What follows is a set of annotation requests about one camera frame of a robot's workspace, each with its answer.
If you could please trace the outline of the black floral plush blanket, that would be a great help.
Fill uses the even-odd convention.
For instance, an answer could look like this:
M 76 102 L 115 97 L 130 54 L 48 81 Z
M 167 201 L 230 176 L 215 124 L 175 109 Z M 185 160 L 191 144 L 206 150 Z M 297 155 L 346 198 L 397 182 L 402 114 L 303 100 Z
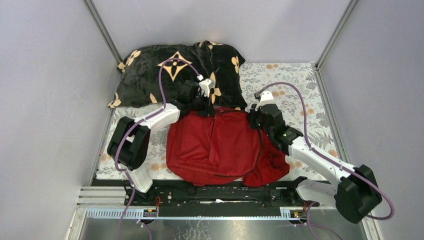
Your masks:
M 215 81 L 213 105 L 243 109 L 247 103 L 240 85 L 239 51 L 209 40 L 186 44 L 158 44 L 132 50 L 117 70 L 120 82 L 108 108 L 141 108 L 177 98 L 185 81 L 198 82 L 198 75 Z

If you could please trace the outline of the red student backpack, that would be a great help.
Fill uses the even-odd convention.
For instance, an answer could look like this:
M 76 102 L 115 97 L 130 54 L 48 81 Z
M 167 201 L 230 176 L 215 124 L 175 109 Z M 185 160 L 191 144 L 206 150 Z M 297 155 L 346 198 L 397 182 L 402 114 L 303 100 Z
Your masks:
M 246 111 L 221 107 L 212 116 L 192 111 L 171 124 L 167 168 L 197 186 L 247 177 L 263 158 L 265 143 L 262 132 L 250 128 L 247 116 Z

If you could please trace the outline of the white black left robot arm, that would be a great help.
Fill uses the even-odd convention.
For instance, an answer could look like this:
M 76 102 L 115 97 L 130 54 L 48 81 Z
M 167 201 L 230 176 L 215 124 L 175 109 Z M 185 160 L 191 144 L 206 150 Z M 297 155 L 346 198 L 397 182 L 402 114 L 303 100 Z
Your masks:
M 116 168 L 127 175 L 130 185 L 137 191 L 135 197 L 142 205 L 148 206 L 155 200 L 155 192 L 151 189 L 153 179 L 143 165 L 150 137 L 193 111 L 202 117 L 213 116 L 211 98 L 215 85 L 216 82 L 210 78 L 200 82 L 187 80 L 178 91 L 176 100 L 164 103 L 142 117 L 131 119 L 124 116 L 118 121 L 107 154 L 114 160 Z

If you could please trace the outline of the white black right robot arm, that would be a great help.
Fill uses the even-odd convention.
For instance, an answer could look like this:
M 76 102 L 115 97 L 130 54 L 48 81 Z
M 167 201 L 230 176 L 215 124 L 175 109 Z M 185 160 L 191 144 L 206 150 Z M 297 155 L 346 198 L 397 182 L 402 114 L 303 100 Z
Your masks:
M 291 205 L 299 206 L 304 201 L 324 204 L 357 224 L 382 202 L 376 178 L 368 166 L 356 167 L 313 145 L 305 134 L 286 124 L 270 91 L 257 92 L 254 97 L 258 103 L 250 107 L 250 127 L 263 131 L 278 151 L 307 164 L 327 181 L 298 177 L 286 193 Z

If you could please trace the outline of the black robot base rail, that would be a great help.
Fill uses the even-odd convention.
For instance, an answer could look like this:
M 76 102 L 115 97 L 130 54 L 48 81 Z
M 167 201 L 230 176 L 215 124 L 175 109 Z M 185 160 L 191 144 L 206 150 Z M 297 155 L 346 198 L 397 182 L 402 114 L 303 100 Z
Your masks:
M 248 187 L 241 181 L 195 186 L 183 180 L 154 180 L 146 192 L 124 185 L 124 203 L 152 207 L 160 217 L 279 217 L 281 208 L 304 214 L 310 201 L 301 199 L 290 181 Z

